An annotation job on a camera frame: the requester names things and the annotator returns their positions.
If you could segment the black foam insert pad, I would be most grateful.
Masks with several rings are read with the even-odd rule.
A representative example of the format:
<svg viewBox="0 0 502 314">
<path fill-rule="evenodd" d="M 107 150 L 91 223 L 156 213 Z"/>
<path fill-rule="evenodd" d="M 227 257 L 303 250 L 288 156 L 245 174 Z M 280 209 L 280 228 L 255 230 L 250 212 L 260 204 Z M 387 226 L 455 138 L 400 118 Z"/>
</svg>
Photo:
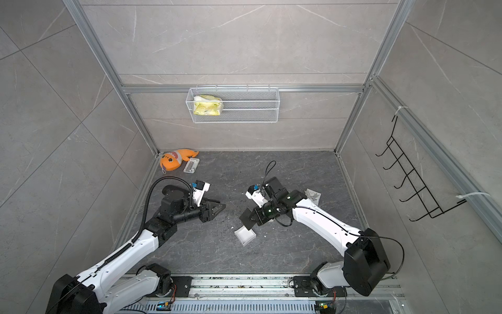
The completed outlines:
<svg viewBox="0 0 502 314">
<path fill-rule="evenodd" d="M 252 230 L 252 228 L 256 224 L 256 221 L 254 220 L 254 212 L 252 212 L 248 208 L 244 210 L 244 212 L 240 215 L 239 219 L 247 230 Z"/>
</svg>

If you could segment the white box base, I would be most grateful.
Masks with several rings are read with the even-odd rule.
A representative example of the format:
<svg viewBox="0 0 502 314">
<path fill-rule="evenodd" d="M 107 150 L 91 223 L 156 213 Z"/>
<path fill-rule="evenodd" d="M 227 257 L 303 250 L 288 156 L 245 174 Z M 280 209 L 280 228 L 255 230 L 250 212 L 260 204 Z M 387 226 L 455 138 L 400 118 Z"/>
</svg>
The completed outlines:
<svg viewBox="0 0 502 314">
<path fill-rule="evenodd" d="M 234 234 L 243 247 L 256 239 L 256 233 L 252 229 L 248 230 L 246 226 L 242 226 L 240 229 L 236 230 Z"/>
</svg>

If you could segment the white gift box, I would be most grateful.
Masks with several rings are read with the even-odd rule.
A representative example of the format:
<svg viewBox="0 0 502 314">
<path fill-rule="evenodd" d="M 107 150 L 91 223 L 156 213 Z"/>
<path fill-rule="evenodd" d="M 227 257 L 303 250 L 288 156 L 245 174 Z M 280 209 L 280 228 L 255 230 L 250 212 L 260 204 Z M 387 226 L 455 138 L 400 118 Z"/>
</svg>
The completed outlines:
<svg viewBox="0 0 502 314">
<path fill-rule="evenodd" d="M 307 188 L 305 190 L 305 195 L 307 196 L 307 198 L 309 200 L 312 201 L 313 204 L 315 204 L 316 206 L 319 206 L 320 198 L 322 195 L 320 192 L 316 192 L 316 191 L 313 191 L 313 190 Z"/>
</svg>

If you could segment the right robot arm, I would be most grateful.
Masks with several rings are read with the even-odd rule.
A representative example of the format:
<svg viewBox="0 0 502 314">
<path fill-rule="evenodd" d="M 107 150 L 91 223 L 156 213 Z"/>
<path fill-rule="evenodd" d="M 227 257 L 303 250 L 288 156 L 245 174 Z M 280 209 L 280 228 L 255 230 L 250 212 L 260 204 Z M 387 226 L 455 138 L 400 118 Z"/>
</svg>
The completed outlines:
<svg viewBox="0 0 502 314">
<path fill-rule="evenodd" d="M 240 220 L 247 230 L 276 221 L 286 215 L 331 244 L 343 257 L 341 262 L 320 264 L 310 275 L 310 286 L 319 296 L 335 287 L 350 287 L 369 296 L 390 269 L 380 236 L 370 228 L 352 227 L 319 208 L 301 191 L 288 191 L 273 177 L 263 185 L 251 185 L 245 193 L 256 207 L 246 209 Z"/>
</svg>

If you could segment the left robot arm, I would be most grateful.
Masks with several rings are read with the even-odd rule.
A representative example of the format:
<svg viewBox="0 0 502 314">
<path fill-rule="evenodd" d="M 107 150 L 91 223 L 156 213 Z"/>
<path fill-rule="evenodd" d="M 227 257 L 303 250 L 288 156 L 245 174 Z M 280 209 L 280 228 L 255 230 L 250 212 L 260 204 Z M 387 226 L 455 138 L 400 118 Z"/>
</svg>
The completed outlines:
<svg viewBox="0 0 502 314">
<path fill-rule="evenodd" d="M 167 185 L 162 192 L 161 205 L 132 239 L 95 266 L 55 282 L 47 313 L 116 313 L 149 294 L 174 297 L 171 271 L 157 263 L 140 268 L 127 281 L 120 283 L 119 279 L 167 242 L 179 223 L 193 219 L 209 222 L 226 206 L 204 197 L 202 190 L 191 196 L 184 188 Z"/>
</svg>

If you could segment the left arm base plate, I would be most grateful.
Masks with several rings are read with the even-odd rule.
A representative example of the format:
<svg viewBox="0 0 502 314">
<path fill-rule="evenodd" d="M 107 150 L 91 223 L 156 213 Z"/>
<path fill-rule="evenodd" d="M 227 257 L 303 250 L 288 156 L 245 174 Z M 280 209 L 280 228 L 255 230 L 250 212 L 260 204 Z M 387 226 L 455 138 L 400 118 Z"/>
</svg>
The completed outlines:
<svg viewBox="0 0 502 314">
<path fill-rule="evenodd" d="M 171 276 L 169 279 L 161 280 L 157 289 L 146 297 L 167 298 L 172 297 L 175 293 L 175 298 L 188 297 L 193 277 L 191 276 Z"/>
</svg>

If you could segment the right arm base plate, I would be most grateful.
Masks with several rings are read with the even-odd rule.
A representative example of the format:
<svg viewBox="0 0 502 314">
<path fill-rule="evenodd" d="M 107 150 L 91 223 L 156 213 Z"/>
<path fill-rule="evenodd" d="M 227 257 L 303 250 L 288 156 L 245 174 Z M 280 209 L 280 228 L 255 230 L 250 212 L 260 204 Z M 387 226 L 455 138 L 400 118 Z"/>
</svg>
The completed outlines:
<svg viewBox="0 0 502 314">
<path fill-rule="evenodd" d="M 326 288 L 318 279 L 310 276 L 294 276 L 288 283 L 294 289 L 295 297 L 345 297 L 347 295 L 344 287 Z"/>
</svg>

